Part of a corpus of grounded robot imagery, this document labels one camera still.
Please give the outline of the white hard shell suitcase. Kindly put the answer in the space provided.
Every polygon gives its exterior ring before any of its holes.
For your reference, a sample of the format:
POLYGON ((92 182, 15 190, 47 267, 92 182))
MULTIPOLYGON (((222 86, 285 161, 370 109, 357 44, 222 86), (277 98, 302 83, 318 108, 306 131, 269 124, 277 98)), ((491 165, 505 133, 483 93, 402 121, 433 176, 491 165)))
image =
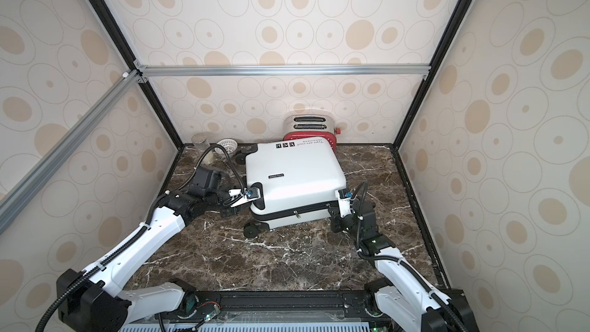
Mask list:
POLYGON ((253 220, 246 238, 262 230, 329 218, 338 207, 335 192, 347 188, 344 172, 330 143, 322 137, 256 144, 236 153, 246 170, 247 188, 261 198, 247 203, 253 220))

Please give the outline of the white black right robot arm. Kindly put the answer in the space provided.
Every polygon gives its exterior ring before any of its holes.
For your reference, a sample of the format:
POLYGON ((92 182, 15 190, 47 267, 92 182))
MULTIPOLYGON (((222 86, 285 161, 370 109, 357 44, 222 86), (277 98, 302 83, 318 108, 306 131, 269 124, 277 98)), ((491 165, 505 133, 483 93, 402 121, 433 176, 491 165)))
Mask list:
POLYGON ((432 285, 379 232, 366 195, 365 181, 353 191, 340 189, 335 192, 338 208, 329 213, 332 231, 353 235, 359 258, 384 276, 366 285, 368 313, 385 314, 404 331, 478 331, 469 304, 432 285))

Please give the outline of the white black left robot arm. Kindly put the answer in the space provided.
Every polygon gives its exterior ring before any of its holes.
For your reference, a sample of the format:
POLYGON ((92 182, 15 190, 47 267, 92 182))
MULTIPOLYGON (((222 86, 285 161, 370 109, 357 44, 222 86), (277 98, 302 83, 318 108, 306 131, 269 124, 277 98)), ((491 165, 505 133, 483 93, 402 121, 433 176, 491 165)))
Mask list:
POLYGON ((141 303, 141 296, 125 296, 122 289, 156 250, 209 207, 237 208, 260 198, 260 189, 248 188, 242 179, 239 188, 223 192, 219 188, 221 177, 220 172, 196 164, 184 184, 153 201, 145 221, 124 241, 83 271, 69 270, 61 275, 59 295, 35 329, 43 331, 58 312, 76 331, 117 331, 145 314, 177 308, 185 295, 177 284, 143 291, 145 298, 159 298, 161 306, 156 301, 141 303))

